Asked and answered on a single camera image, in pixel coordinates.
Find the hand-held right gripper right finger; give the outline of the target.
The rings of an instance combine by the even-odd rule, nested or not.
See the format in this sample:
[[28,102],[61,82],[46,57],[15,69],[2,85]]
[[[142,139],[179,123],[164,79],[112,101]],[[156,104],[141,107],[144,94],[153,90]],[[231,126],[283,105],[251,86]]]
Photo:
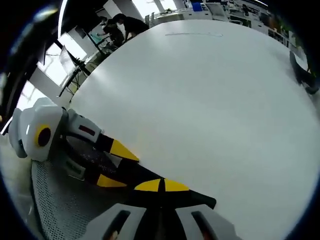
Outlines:
[[216,199],[186,185],[162,180],[162,224],[166,240],[239,240],[235,226],[214,208]]

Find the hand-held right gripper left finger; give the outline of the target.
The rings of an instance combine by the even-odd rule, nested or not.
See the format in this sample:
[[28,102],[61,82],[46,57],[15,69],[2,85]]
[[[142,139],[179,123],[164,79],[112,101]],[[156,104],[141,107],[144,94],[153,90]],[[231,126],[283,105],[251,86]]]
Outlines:
[[86,226],[87,240],[153,240],[161,216],[161,178],[137,185]]

